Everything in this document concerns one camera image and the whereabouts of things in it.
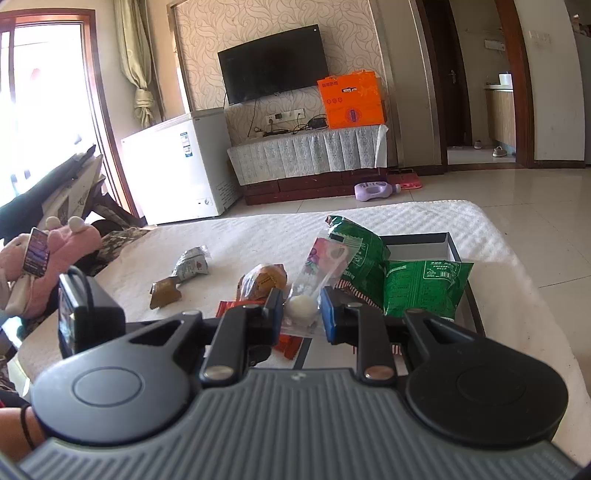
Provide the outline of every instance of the green snack bag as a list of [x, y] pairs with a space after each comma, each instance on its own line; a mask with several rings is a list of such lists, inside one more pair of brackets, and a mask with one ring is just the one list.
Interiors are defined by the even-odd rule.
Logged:
[[388, 261], [384, 282], [384, 312], [401, 317], [419, 308], [454, 319], [472, 263], [448, 260]]
[[390, 256], [388, 247], [378, 235], [345, 217], [329, 215], [326, 223], [330, 226], [331, 238], [353, 237], [362, 241], [359, 252], [349, 263], [336, 287], [349, 290], [367, 303], [383, 308], [384, 262]]

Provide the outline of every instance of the freezer sticker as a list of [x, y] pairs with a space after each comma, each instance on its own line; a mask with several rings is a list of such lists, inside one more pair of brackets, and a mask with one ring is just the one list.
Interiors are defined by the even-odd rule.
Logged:
[[189, 133], [188, 132], [181, 133], [181, 142], [183, 143], [183, 150], [185, 152], [185, 158], [192, 157], [193, 150], [191, 150], [191, 142], [189, 141]]

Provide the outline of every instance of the television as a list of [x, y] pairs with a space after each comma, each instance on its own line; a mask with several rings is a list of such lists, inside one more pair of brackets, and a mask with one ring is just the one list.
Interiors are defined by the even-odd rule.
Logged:
[[259, 38], [217, 56], [230, 105], [311, 87], [329, 74], [318, 25]]

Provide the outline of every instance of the tied curtain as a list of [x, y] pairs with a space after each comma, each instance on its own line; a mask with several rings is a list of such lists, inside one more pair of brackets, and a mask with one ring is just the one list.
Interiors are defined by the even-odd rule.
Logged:
[[152, 60], [138, 0], [115, 0], [115, 24], [121, 69], [136, 87], [134, 113], [142, 127], [148, 128], [154, 124], [154, 97], [148, 90], [152, 81]]

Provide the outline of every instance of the silver bolt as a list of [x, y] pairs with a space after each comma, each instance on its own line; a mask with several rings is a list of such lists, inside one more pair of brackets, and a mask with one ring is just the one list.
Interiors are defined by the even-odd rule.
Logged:
[[390, 380], [394, 376], [394, 369], [386, 365], [373, 365], [365, 370], [368, 380]]
[[227, 380], [234, 374], [234, 369], [227, 365], [213, 365], [207, 367], [203, 376], [210, 380]]

